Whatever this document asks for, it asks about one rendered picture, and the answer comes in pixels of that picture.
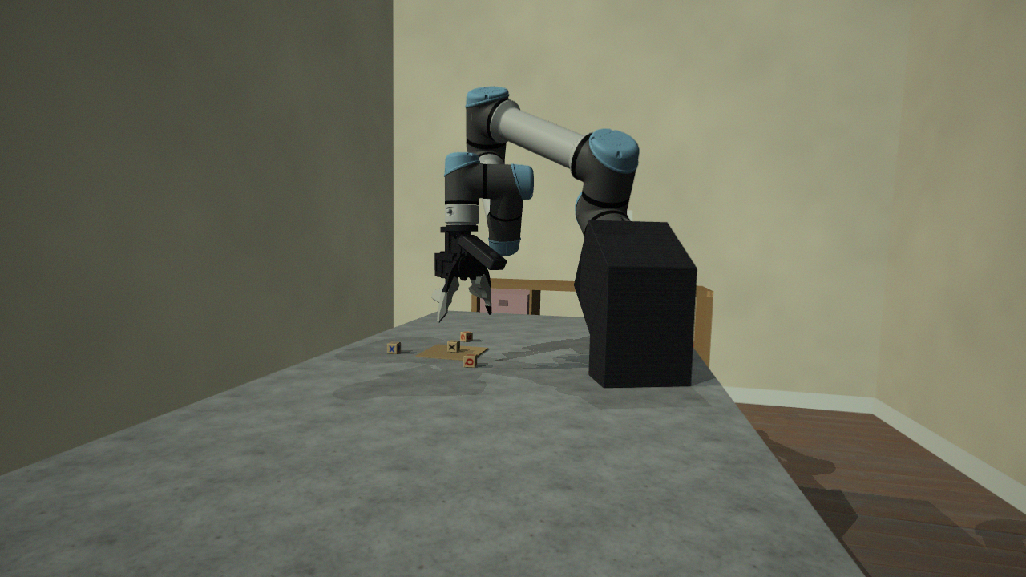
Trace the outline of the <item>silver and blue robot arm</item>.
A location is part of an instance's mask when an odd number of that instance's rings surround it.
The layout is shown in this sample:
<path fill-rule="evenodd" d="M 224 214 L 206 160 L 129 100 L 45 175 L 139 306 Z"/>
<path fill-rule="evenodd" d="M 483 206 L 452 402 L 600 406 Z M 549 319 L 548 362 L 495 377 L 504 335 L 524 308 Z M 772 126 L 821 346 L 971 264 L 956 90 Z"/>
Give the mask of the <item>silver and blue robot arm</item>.
<path fill-rule="evenodd" d="M 578 134 L 521 111 L 508 97 L 503 87 L 468 92 L 467 152 L 447 155 L 444 174 L 447 225 L 479 223 L 483 198 L 490 246 L 465 234 L 459 235 L 458 244 L 490 270 L 503 270 L 503 256 L 518 251 L 523 201 L 534 195 L 534 169 L 505 164 L 507 142 L 571 169 L 574 178 L 582 180 L 575 211 L 584 236 L 588 220 L 630 220 L 627 210 L 639 158 L 637 142 L 629 134 L 616 129 Z"/>

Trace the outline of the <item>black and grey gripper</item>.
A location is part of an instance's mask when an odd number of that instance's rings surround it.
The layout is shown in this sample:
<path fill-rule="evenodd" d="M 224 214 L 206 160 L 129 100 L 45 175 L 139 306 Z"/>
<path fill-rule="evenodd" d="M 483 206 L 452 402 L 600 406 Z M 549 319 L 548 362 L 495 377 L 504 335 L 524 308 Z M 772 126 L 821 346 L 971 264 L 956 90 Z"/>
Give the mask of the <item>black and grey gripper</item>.
<path fill-rule="evenodd" d="M 434 253 L 434 276 L 446 278 L 446 283 L 441 288 L 433 291 L 431 295 L 431 298 L 439 303 L 437 322 L 440 322 L 447 315 L 452 295 L 459 287 L 458 278 L 466 280 L 469 277 L 471 279 L 470 293 L 485 300 L 485 309 L 491 315 L 490 273 L 479 260 L 476 260 L 471 253 L 458 244 L 459 235 L 471 235 L 472 232 L 478 232 L 478 225 L 446 225 L 446 227 L 440 227 L 440 232 L 446 233 L 446 251 Z"/>

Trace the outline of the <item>tan mat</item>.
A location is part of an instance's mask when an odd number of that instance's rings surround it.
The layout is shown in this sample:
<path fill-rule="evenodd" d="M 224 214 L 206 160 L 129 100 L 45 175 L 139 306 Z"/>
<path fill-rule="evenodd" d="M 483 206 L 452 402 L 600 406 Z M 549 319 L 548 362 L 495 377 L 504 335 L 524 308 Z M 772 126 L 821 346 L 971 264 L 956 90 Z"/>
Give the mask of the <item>tan mat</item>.
<path fill-rule="evenodd" d="M 420 352 L 415 355 L 415 357 L 426 357 L 426 358 L 437 358 L 437 359 L 458 359 L 458 361 L 464 361 L 465 355 L 477 354 L 480 357 L 483 352 L 487 351 L 488 348 L 484 347 L 473 347 L 473 346 L 461 346 L 459 345 L 458 352 L 447 352 L 447 345 L 434 345 L 430 349 Z"/>

